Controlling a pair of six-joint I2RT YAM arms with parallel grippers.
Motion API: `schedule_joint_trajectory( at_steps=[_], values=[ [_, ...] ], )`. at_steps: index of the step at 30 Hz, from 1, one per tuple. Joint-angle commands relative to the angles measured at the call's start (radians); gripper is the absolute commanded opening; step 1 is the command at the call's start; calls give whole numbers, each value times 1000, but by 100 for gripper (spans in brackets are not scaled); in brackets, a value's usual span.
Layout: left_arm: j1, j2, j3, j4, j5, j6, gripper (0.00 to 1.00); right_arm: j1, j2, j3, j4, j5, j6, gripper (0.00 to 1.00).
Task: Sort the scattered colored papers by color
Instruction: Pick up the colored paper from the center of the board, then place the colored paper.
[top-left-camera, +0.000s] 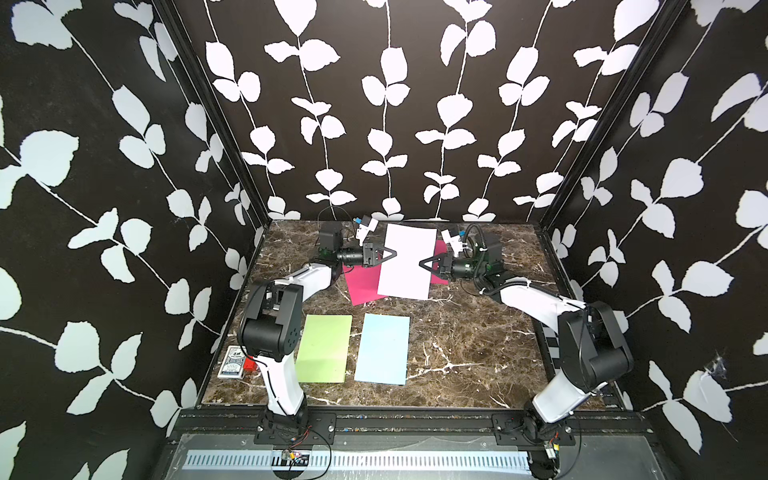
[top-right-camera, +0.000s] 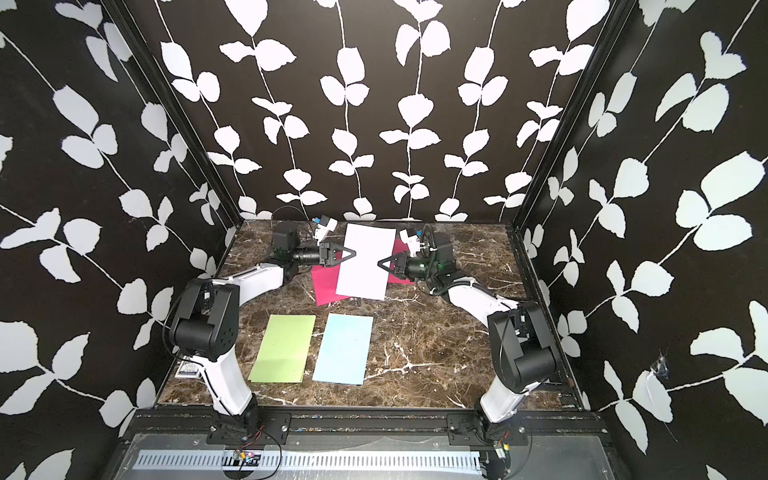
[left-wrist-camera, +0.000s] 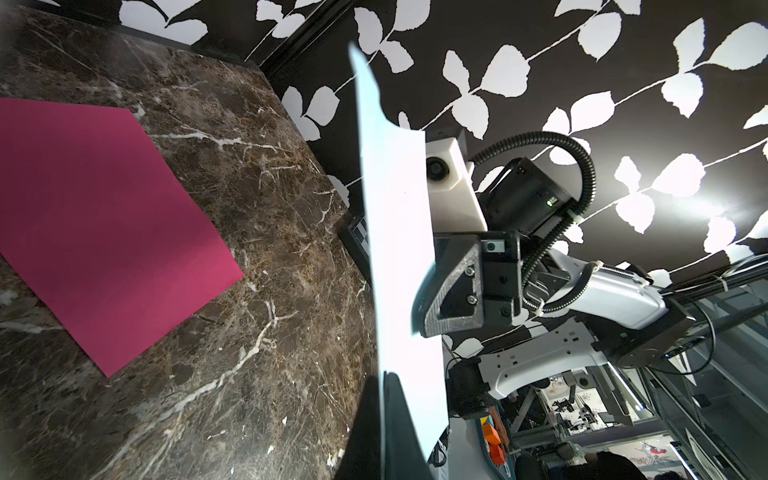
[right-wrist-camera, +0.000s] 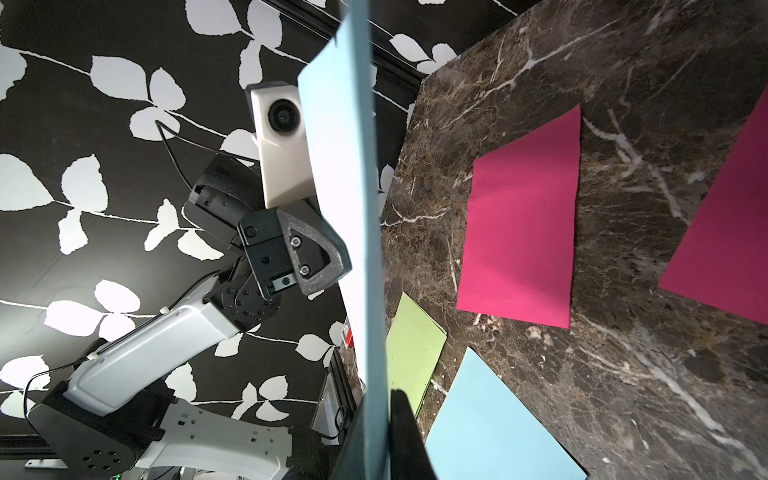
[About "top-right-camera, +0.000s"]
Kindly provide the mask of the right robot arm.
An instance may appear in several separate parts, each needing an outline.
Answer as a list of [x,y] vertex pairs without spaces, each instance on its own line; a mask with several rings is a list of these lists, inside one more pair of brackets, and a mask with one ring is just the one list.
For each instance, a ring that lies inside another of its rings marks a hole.
[[485,419],[513,417],[526,398],[557,372],[561,359],[543,308],[507,299],[463,271],[450,237],[424,229],[419,247],[393,254],[377,266],[403,280],[423,281],[428,293],[468,312],[488,329],[495,378],[480,399]]

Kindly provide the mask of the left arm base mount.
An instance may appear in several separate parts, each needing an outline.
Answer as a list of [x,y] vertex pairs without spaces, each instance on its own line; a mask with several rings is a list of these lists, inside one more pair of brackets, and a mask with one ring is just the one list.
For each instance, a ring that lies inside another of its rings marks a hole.
[[228,448],[255,448],[286,444],[291,414],[258,410],[255,414],[229,416],[214,411],[206,443]]

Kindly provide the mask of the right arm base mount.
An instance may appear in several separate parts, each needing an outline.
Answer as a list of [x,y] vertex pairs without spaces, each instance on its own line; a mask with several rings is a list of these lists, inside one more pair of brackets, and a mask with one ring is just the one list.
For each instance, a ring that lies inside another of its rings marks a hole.
[[482,411],[464,411],[446,416],[449,443],[454,446],[527,446],[526,428],[515,416],[492,423]]

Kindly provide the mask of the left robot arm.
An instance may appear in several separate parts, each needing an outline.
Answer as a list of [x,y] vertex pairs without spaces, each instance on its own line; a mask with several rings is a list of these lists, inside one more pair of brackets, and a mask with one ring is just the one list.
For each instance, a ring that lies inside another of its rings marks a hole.
[[213,399],[216,426],[230,424],[250,433],[259,428],[258,402],[242,376],[235,354],[240,307],[277,290],[301,266],[331,268],[357,252],[323,237],[303,243],[295,222],[280,222],[267,260],[226,279],[190,281],[173,308],[167,341],[195,364]]

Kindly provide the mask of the large magenta paper sheet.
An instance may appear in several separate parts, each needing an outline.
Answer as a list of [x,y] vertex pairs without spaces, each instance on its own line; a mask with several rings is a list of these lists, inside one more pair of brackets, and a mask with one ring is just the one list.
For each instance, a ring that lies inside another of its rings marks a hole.
[[323,306],[347,299],[345,295],[336,293],[340,266],[313,266],[311,276],[317,306]]

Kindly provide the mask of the light blue paper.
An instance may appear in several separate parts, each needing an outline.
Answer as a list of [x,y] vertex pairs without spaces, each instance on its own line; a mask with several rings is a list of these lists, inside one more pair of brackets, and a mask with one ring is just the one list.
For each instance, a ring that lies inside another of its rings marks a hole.
[[370,300],[385,298],[388,274],[377,266],[392,254],[395,229],[348,224],[344,247],[356,251],[353,259],[340,265],[336,293]]
[[330,314],[312,379],[317,382],[362,385],[372,326],[373,318],[370,316]]

